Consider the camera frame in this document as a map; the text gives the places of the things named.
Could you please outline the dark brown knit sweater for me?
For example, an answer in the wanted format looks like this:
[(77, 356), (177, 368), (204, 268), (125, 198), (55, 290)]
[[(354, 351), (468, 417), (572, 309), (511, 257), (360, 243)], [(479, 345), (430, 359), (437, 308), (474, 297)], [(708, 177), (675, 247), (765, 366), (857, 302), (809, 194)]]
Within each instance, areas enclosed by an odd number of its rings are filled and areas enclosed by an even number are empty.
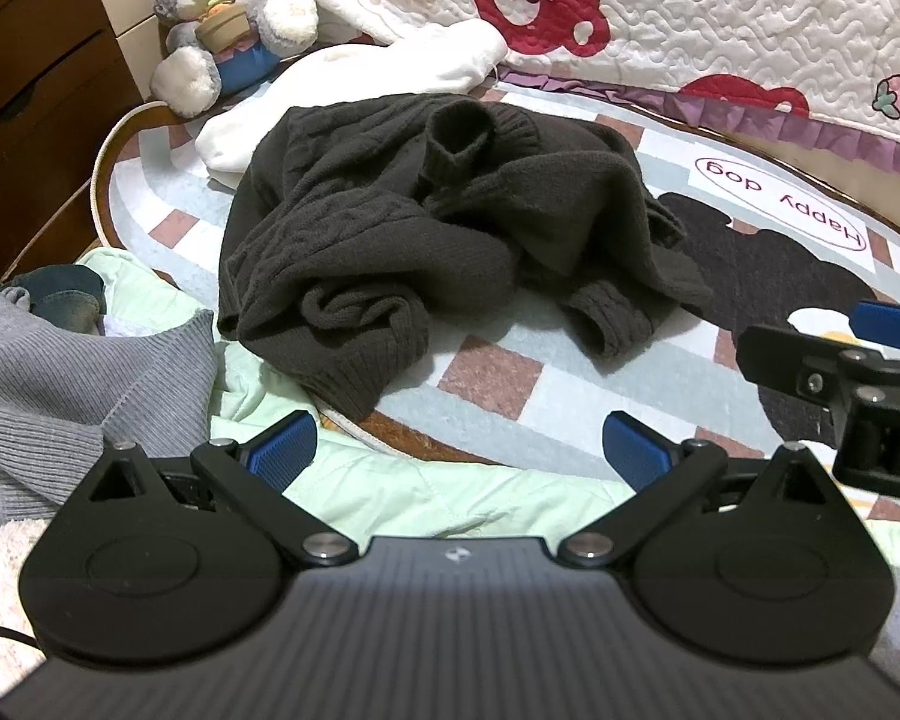
[(685, 230), (614, 128), (463, 94), (296, 107), (238, 184), (217, 325), (334, 410), (367, 418), (439, 314), (519, 289), (600, 358), (712, 298)]

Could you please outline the light green quilted blanket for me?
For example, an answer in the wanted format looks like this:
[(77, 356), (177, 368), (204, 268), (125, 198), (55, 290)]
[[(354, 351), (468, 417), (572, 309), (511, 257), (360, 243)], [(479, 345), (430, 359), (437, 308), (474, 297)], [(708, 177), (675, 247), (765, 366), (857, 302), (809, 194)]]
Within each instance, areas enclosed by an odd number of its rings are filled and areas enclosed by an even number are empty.
[[(105, 327), (120, 335), (169, 330), (203, 310), (126, 250), (99, 247), (79, 263), (102, 277)], [(315, 410), (299, 385), (242, 346), (217, 340), (215, 355), (214, 437), (249, 439), (290, 411)], [(286, 496), (361, 546), (374, 536), (541, 536), (554, 548), (632, 491), (619, 481), (382, 454), (340, 431), (320, 429), (315, 460)]]

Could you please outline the checkered dog print blanket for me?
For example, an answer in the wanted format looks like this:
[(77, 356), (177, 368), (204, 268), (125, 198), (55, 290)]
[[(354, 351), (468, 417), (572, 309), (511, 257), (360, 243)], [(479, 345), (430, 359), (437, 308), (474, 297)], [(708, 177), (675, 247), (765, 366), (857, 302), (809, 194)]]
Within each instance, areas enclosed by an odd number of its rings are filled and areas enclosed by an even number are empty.
[(157, 104), (98, 156), (110, 244), (336, 424), (418, 457), (603, 476), (601, 423), (831, 454), (819, 406), (741, 376), (753, 325), (850, 343), (900, 237), (745, 153), (531, 89), (296, 107), (246, 179)]

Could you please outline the grey ribbed knit garment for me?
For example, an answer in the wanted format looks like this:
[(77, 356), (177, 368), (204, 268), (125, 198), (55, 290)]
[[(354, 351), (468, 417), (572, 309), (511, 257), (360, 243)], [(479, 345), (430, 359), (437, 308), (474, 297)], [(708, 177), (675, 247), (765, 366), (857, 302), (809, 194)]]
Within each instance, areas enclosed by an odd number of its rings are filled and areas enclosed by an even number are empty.
[(115, 442), (151, 457), (209, 439), (206, 310), (148, 337), (55, 327), (0, 294), (0, 525), (50, 518)]

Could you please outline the blue denim garment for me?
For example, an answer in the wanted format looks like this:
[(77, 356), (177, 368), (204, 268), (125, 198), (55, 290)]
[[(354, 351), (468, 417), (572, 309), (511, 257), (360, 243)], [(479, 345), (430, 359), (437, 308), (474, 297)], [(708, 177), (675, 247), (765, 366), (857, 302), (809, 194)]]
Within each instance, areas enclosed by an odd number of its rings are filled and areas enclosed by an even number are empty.
[(100, 335), (107, 314), (105, 286), (84, 265), (46, 265), (15, 277), (0, 293), (20, 309), (69, 332)]

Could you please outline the white quilt with red bears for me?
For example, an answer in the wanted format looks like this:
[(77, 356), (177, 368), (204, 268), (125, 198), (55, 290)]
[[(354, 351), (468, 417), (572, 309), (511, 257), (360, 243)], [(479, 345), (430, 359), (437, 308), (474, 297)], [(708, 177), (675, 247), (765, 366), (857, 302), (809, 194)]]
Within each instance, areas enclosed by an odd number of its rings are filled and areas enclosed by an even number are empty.
[(693, 122), (900, 174), (900, 0), (317, 0), (390, 43), (468, 18), (528, 75), (678, 103)]

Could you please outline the grey bunny plush toy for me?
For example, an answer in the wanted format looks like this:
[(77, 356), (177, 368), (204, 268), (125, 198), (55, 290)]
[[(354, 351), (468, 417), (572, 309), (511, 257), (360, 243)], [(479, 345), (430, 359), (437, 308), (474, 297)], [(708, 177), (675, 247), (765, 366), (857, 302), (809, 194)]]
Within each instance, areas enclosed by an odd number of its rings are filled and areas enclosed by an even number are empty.
[(152, 94), (187, 119), (255, 85), (318, 36), (315, 0), (152, 0), (169, 27)]

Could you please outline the white folded garment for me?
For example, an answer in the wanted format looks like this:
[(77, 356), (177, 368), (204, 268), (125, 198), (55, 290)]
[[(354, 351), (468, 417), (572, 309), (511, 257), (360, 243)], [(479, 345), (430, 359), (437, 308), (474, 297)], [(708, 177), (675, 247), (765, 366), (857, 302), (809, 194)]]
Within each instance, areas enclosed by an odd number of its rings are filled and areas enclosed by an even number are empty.
[(294, 62), (258, 93), (208, 119), (194, 148), (209, 174), (234, 188), (258, 143), (293, 107), (390, 94), (468, 93), (507, 52), (502, 34), (482, 20), (425, 25), (390, 46), (323, 47)]

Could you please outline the dark wooden dresser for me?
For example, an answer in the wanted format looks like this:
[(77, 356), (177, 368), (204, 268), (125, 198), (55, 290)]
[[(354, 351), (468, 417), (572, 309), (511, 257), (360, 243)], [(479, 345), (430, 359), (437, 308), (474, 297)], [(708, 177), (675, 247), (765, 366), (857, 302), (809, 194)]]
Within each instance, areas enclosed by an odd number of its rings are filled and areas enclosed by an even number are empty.
[(95, 236), (95, 158), (141, 101), (102, 0), (0, 0), (0, 280)]

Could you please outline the beige bedside cabinet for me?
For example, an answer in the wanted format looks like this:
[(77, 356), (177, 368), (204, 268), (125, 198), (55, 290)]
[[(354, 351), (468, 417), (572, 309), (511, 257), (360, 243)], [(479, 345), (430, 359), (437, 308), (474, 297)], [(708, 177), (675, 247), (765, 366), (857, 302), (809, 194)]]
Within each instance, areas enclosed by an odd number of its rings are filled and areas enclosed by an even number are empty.
[(142, 101), (151, 99), (151, 76), (165, 57), (165, 29), (152, 0), (102, 0), (119, 50)]

